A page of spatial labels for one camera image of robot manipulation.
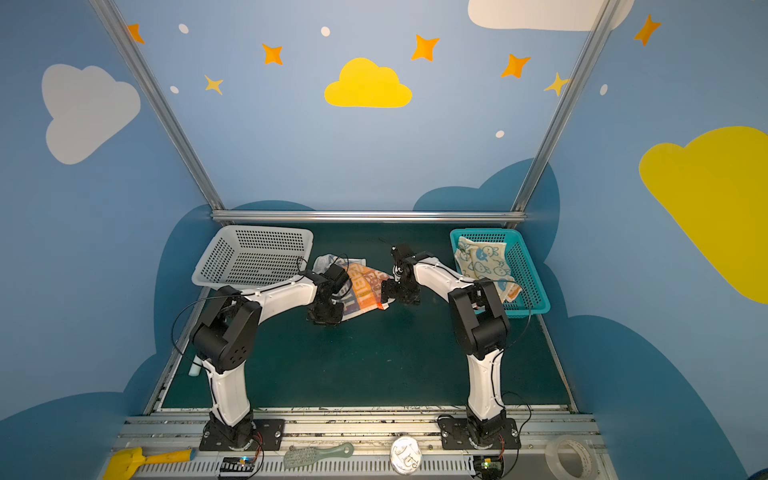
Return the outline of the rabbit letter striped towel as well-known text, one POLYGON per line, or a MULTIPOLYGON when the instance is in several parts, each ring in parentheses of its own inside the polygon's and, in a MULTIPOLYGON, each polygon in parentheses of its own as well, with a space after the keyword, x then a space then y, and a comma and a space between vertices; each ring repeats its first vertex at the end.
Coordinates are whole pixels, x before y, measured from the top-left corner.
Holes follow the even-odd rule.
POLYGON ((347 285, 339 293, 344 305, 343 321, 389 307, 390 301, 382 299, 382 284, 390 279, 389 274, 368 267, 365 259, 347 259, 332 254, 319 256, 312 270, 321 273, 331 264, 343 267, 349 275, 347 285))

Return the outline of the white perforated plastic basket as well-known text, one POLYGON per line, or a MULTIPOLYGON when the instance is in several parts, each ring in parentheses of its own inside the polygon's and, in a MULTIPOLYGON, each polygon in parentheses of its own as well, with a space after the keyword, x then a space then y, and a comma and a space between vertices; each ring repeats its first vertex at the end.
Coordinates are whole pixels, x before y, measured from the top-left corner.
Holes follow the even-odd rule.
POLYGON ((200 257, 192 282, 200 287, 261 287, 297 276, 309 259, 307 229, 252 225, 221 228, 200 257))

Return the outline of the teal perforated plastic basket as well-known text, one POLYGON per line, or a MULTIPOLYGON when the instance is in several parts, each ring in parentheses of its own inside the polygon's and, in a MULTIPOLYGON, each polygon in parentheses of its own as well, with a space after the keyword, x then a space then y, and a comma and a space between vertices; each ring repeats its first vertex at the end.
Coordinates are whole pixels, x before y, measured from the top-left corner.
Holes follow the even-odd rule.
POLYGON ((506 260, 511 267, 514 279, 522 288, 522 292, 515 301, 502 302, 510 319, 544 314, 549 311, 550 302, 543 284, 523 238, 516 230, 500 228, 454 229, 450 233, 454 253, 458 238, 461 236, 478 242, 500 242, 507 245, 506 260))

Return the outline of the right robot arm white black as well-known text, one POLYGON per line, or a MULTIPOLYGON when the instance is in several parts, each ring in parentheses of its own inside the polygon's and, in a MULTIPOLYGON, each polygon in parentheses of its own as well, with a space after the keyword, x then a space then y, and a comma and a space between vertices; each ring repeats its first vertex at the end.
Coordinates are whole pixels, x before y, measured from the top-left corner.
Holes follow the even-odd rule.
POLYGON ((477 427, 500 426, 506 420, 500 363, 510 323, 493 282, 465 277, 430 253, 414 253, 406 245, 394 247, 391 255, 393 277, 382 283, 382 298, 417 305, 426 288, 448 304, 457 343, 468 362, 467 416, 477 427))

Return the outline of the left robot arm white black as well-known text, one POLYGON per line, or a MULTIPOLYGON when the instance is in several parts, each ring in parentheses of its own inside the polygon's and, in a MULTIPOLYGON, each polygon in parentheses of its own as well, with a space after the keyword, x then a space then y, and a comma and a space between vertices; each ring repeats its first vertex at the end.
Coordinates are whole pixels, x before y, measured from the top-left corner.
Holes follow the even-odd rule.
POLYGON ((206 372, 212 414, 219 423, 234 427, 252 413, 245 362, 260 325, 298 307, 306 307, 315 323, 336 325, 344 310, 337 295, 348 283, 347 271, 332 266, 324 273, 307 271, 250 292, 232 286, 215 292, 193 328, 191 341, 206 372))

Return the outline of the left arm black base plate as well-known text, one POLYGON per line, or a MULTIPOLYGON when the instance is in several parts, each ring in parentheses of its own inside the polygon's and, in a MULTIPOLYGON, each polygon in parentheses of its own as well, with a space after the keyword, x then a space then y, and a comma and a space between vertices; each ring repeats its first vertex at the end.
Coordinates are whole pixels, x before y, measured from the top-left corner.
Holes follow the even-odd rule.
POLYGON ((281 447, 285 421, 283 419, 243 418, 234 426, 224 424, 215 416, 206 422, 199 444, 206 452, 278 451, 281 447))

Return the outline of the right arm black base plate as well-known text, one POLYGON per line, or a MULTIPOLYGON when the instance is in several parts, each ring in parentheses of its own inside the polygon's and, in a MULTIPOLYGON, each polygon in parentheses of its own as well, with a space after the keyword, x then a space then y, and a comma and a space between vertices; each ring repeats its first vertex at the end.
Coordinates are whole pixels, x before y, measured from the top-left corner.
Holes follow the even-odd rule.
POLYGON ((515 450, 521 447, 513 419, 498 417, 489 422, 441 415, 436 420, 444 450, 515 450))

